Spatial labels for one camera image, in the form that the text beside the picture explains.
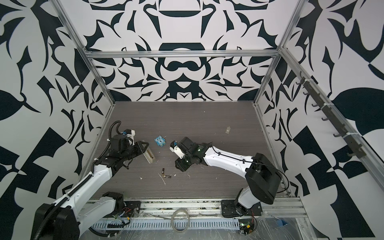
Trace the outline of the white remote control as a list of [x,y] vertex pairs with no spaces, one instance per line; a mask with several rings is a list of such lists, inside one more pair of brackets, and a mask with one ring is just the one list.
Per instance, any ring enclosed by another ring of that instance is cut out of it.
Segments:
[[145,158],[147,159],[148,163],[149,164],[152,164],[156,158],[154,156],[154,154],[152,153],[151,149],[150,148],[147,148],[146,151],[144,152],[144,156]]

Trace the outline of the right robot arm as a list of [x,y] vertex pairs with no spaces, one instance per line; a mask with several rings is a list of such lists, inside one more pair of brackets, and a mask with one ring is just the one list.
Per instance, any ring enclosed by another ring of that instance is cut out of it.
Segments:
[[248,186],[240,191],[236,203],[244,209],[258,203],[273,204],[283,180],[283,174],[260,153],[237,155],[220,150],[212,143],[195,143],[188,137],[171,142],[170,150],[178,156],[175,166],[182,172],[195,164],[221,168],[244,178]]

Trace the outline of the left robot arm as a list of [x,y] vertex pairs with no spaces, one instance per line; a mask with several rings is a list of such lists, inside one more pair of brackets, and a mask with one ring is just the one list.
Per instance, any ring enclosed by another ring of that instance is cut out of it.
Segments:
[[125,161],[144,154],[149,143],[133,142],[127,134],[118,134],[110,138],[109,144],[106,153],[96,160],[86,177],[54,203],[42,204],[36,210],[32,240],[78,240],[101,218],[123,213],[124,196],[115,192],[107,192],[96,203],[87,208],[84,206],[124,167]]

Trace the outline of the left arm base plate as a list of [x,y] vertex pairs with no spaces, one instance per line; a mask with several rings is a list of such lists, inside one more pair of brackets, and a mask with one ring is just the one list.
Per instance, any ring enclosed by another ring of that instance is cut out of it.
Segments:
[[141,201],[124,201],[122,209],[119,211],[121,218],[133,217],[139,214],[141,210]]

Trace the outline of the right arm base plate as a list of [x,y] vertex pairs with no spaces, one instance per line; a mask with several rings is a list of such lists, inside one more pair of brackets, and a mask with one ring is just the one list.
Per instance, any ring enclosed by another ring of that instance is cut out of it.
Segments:
[[235,200],[221,200],[221,213],[224,218],[236,218],[244,216],[261,216],[263,212],[261,203],[257,203],[250,209],[246,209]]

